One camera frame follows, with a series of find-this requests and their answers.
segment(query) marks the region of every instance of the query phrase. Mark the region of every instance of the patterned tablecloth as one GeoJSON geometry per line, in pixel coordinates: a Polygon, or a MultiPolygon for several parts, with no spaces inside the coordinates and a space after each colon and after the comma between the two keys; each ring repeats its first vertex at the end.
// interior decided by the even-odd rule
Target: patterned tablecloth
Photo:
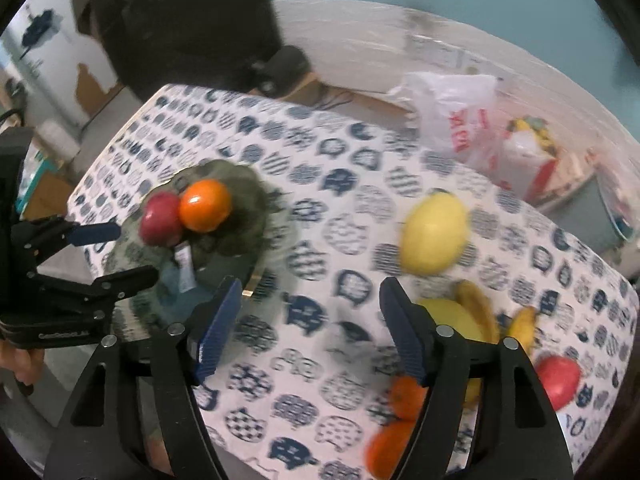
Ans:
{"type": "MultiPolygon", "coordinates": [[[[616,400],[638,297],[588,247],[511,193],[409,135],[331,112],[203,88],[167,86],[105,149],[74,191],[70,216],[122,222],[178,170],[225,157],[273,186],[268,270],[243,306],[223,363],[197,391],[215,443],[268,478],[367,479],[367,441],[392,418],[386,403],[398,358],[376,300],[388,275],[412,297],[443,297],[472,280],[501,325],[540,309],[533,360],[552,352],[583,370],[561,411],[577,468],[616,400]],[[403,275],[402,220],[434,189],[468,207],[472,235],[441,276],[403,275]]],[[[94,275],[113,244],[86,250],[94,275]]],[[[126,305],[118,313],[140,336],[126,305]]],[[[474,413],[465,413],[450,467],[465,463],[474,413]]]]}

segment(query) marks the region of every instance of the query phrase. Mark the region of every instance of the white tag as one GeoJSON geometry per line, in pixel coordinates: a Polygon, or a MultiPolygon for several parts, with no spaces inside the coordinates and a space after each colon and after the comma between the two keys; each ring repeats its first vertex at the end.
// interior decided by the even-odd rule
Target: white tag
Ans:
{"type": "Polygon", "coordinates": [[[180,283],[178,290],[187,292],[196,288],[196,277],[193,272],[193,262],[191,261],[191,246],[188,242],[182,242],[175,247],[175,261],[180,269],[180,283]]]}

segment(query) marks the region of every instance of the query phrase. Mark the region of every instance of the banana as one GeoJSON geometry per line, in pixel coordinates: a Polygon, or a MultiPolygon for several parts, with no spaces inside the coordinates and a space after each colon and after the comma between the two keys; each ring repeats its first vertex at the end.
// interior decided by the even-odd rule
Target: banana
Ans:
{"type": "Polygon", "coordinates": [[[495,322],[491,301],[475,283],[469,280],[458,282],[454,289],[454,298],[473,316],[484,333],[485,341],[494,344],[500,341],[500,331],[495,322]]]}
{"type": "Polygon", "coordinates": [[[507,336],[517,339],[524,351],[529,355],[536,333],[536,316],[538,311],[533,306],[522,307],[511,321],[507,336]]]}

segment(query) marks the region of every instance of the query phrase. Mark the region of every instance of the brown cardboard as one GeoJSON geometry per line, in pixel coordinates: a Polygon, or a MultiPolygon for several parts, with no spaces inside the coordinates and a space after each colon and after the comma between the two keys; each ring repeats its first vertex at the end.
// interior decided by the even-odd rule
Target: brown cardboard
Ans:
{"type": "Polygon", "coordinates": [[[29,199],[22,216],[37,220],[52,215],[66,216],[66,201],[74,188],[59,175],[45,171],[29,199]]]}

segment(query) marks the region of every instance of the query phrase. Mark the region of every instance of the snack package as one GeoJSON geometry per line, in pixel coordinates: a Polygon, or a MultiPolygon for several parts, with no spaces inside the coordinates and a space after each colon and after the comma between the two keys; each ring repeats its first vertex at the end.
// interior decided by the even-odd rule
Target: snack package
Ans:
{"type": "Polygon", "coordinates": [[[490,119],[496,85],[492,75],[411,72],[390,94],[415,110],[424,147],[491,177],[498,143],[490,119]]]}
{"type": "Polygon", "coordinates": [[[545,190],[556,170],[558,151],[544,119],[514,119],[502,134],[493,180],[518,198],[532,202],[545,190]]]}

